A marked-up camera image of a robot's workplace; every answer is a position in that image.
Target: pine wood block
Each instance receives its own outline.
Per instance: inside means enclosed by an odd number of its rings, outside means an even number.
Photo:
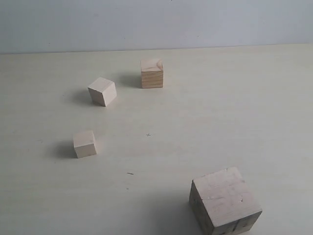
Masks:
[[[115,83],[103,77],[91,83],[88,90],[92,101],[102,106],[107,106],[116,98]]]
[[[189,203],[205,235],[237,235],[262,213],[236,167],[194,179]]]
[[[97,154],[93,132],[84,131],[74,135],[74,149],[77,158]]]
[[[163,87],[163,64],[160,59],[141,60],[142,88]]]

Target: wooden table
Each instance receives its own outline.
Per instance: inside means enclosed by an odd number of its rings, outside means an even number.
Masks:
[[[140,88],[150,57],[163,89]],[[0,234],[200,235],[191,181],[230,166],[264,210],[248,234],[312,232],[312,44],[0,55],[0,81]]]

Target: wall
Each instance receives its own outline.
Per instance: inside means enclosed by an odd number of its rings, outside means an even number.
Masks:
[[[0,53],[308,42],[312,0],[0,0]]]

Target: small wooden cube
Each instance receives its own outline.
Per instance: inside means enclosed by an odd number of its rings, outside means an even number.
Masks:
[[[189,203],[205,235],[237,235],[262,213],[235,167],[194,179]]]
[[[74,149],[77,158],[97,154],[93,132],[84,131],[74,135]]]
[[[163,87],[163,64],[160,59],[141,60],[142,88]]]
[[[115,83],[103,77],[91,83],[88,90],[92,101],[102,106],[107,106],[116,98]]]

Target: light wooden cube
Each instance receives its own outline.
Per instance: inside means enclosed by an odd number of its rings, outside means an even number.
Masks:
[[[194,179],[189,203],[205,235],[237,235],[262,213],[235,167]]]
[[[142,88],[163,87],[163,64],[160,59],[141,60]]]
[[[74,149],[77,158],[97,154],[93,132],[84,131],[74,135]]]
[[[99,77],[91,83],[88,90],[93,102],[102,106],[107,106],[116,98],[115,83],[103,77]]]

